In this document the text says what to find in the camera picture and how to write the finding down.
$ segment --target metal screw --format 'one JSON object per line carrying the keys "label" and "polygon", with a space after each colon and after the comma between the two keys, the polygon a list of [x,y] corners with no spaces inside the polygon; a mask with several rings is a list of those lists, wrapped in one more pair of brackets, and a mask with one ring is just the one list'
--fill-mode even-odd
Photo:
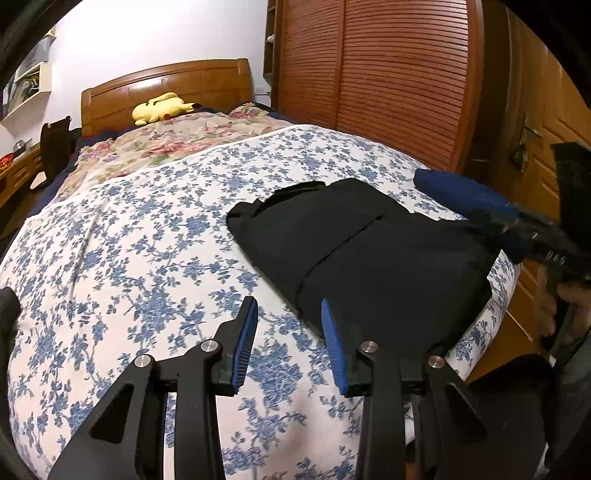
{"label": "metal screw", "polygon": [[138,355],[137,357],[135,357],[134,365],[138,368],[143,368],[147,367],[151,361],[152,359],[149,355]]}
{"label": "metal screw", "polygon": [[433,355],[429,357],[429,365],[433,368],[443,368],[445,367],[445,360],[438,355]]}
{"label": "metal screw", "polygon": [[372,340],[366,340],[361,344],[361,350],[365,353],[374,353],[378,349],[378,344]]}
{"label": "metal screw", "polygon": [[218,347],[218,343],[215,340],[205,340],[201,342],[201,350],[204,352],[213,352]]}

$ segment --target red object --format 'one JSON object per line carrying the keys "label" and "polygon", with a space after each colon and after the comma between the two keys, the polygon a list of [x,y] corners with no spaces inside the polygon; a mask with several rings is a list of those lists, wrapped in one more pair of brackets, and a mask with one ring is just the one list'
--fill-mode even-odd
{"label": "red object", "polygon": [[12,159],[14,158],[13,153],[9,153],[4,155],[0,158],[0,171],[6,170],[10,165],[12,165]]}

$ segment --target human hand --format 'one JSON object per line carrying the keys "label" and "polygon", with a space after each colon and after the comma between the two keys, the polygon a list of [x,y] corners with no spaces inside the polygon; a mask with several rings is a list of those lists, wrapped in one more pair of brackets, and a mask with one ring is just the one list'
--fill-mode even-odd
{"label": "human hand", "polygon": [[[540,267],[535,292],[534,316],[541,336],[550,336],[556,331],[554,322],[556,298],[548,292],[547,281],[545,268]],[[563,283],[558,285],[557,292],[560,298],[575,306],[573,323],[561,345],[567,346],[585,335],[591,326],[591,287],[577,283]]]}

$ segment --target bed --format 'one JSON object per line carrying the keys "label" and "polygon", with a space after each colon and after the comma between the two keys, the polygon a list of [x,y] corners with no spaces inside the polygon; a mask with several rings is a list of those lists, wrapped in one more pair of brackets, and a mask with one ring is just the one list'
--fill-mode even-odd
{"label": "bed", "polygon": [[[83,133],[125,129],[136,104],[166,91],[186,102],[232,109],[251,100],[248,63],[185,62],[86,90]],[[150,142],[174,137],[179,125],[187,137],[183,145],[155,152]],[[204,145],[212,129],[225,132],[228,141]],[[148,161],[128,168],[144,154]],[[226,229],[225,214],[237,202],[297,182],[357,177],[410,211],[460,218],[414,188],[420,167],[377,142],[290,125],[248,103],[229,115],[191,113],[87,147],[70,183],[27,219],[0,265],[0,284],[10,286],[22,304],[8,399],[23,460],[47,478],[130,360],[146,352],[157,359],[181,355],[233,319],[242,298],[253,295],[259,327],[245,385],[236,397],[217,399],[226,477],[351,475],[361,399],[339,395],[323,342],[250,266]],[[491,300],[447,355],[464,379],[495,336],[515,287],[515,266],[503,252],[489,279]],[[167,479],[174,478],[173,420],[171,396]],[[410,441],[410,408],[406,427]]]}

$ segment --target pink floral blanket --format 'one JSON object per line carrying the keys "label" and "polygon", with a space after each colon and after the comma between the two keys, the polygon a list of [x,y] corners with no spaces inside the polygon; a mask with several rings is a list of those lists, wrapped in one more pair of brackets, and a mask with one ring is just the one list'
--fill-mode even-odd
{"label": "pink floral blanket", "polygon": [[68,176],[49,205],[109,179],[289,125],[289,122],[268,116],[267,112],[252,103],[234,109],[229,115],[196,112],[148,124],[116,140],[110,138],[84,147],[76,170]]}

